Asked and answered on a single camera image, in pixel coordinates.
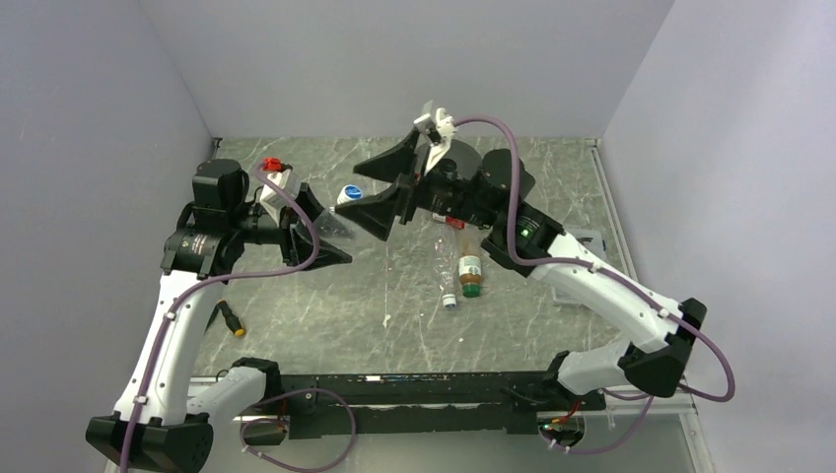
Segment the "blue Pocari Sweat cap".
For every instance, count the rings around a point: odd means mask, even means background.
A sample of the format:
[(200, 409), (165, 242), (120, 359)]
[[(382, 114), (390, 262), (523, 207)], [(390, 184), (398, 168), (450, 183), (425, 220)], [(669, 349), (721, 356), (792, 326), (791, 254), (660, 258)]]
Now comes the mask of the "blue Pocari Sweat cap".
[(345, 203), (359, 200), (363, 197), (363, 190), (354, 184), (347, 184), (343, 186), (337, 196), (336, 203), (342, 205)]

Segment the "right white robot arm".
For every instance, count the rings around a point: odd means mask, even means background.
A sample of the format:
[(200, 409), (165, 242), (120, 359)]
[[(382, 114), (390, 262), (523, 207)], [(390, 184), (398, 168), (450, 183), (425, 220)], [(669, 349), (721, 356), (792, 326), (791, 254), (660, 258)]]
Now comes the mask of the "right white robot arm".
[(420, 209), (468, 223), (486, 232), (481, 248), (494, 262), (569, 294), (620, 330), (606, 346), (555, 357), (542, 385), (549, 405), (566, 409), (581, 395), (624, 384), (656, 397), (675, 393), (705, 306), (639, 285), (529, 205), (535, 179), (508, 149), (480, 153), (457, 139), (423, 144), (411, 132), (354, 173), (386, 189), (336, 212), (373, 237), (387, 239), (395, 223), (410, 222)]

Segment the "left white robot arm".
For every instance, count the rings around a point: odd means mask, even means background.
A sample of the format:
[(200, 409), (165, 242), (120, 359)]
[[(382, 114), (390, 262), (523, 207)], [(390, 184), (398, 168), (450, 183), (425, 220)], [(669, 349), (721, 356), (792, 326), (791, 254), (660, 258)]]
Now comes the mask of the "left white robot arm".
[[(250, 198), (253, 176), (261, 192)], [(345, 251), (321, 240), (315, 222), (326, 208), (293, 169), (275, 159), (253, 173), (234, 160), (200, 164), (192, 200), (164, 245), (156, 311), (133, 374), (108, 415), (93, 418), (86, 440), (123, 472), (197, 472), (216, 431), (248, 408), (275, 411), (285, 387), (277, 363), (236, 361), (190, 398), (199, 346), (225, 285), (250, 244), (281, 252), (281, 275), (347, 264)]]

